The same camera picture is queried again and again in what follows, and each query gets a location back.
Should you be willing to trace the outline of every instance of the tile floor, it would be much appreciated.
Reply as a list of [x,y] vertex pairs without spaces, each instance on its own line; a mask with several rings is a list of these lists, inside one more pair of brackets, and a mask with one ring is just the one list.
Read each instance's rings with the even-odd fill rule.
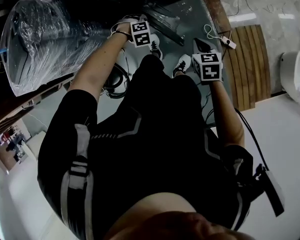
[[232,27],[261,25],[269,57],[271,92],[281,91],[280,56],[285,52],[300,50],[300,0],[221,0],[221,2]]

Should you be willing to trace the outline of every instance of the black shirt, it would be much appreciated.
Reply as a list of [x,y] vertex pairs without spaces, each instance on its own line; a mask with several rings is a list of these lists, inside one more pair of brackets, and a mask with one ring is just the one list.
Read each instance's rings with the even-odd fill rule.
[[[62,218],[63,177],[85,163],[81,156],[73,165],[82,137],[75,125],[81,125],[89,134],[95,239],[102,239],[136,202],[162,192],[184,197],[213,223],[238,229],[250,205],[238,194],[238,182],[252,177],[251,155],[240,146],[223,148],[193,102],[182,97],[148,102],[145,110],[124,100],[114,115],[97,124],[97,102],[91,94],[72,90],[65,95],[38,158],[38,182],[49,204]],[[85,239],[85,198],[72,189],[67,201],[65,224]]]

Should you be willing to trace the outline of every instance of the person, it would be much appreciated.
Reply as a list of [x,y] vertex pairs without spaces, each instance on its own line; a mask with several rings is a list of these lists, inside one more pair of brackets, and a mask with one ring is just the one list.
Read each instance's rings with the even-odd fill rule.
[[252,178],[244,129],[221,81],[210,83],[216,135],[181,57],[170,78],[160,40],[134,73],[115,114],[97,122],[104,83],[131,33],[121,23],[83,64],[40,148],[38,182],[79,239],[250,240],[237,232]]

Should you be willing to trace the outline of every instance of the shoe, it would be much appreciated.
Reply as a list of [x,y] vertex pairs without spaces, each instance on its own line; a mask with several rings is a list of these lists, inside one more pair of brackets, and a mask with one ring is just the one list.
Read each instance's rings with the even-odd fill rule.
[[173,70],[172,78],[175,77],[178,71],[185,73],[186,70],[190,68],[190,66],[191,66],[191,57],[187,54],[182,55],[182,57],[179,59],[177,66]]
[[150,52],[152,54],[157,54],[158,58],[162,61],[164,55],[162,53],[162,51],[159,48],[159,44],[160,44],[160,39],[156,34],[151,34],[150,35]]

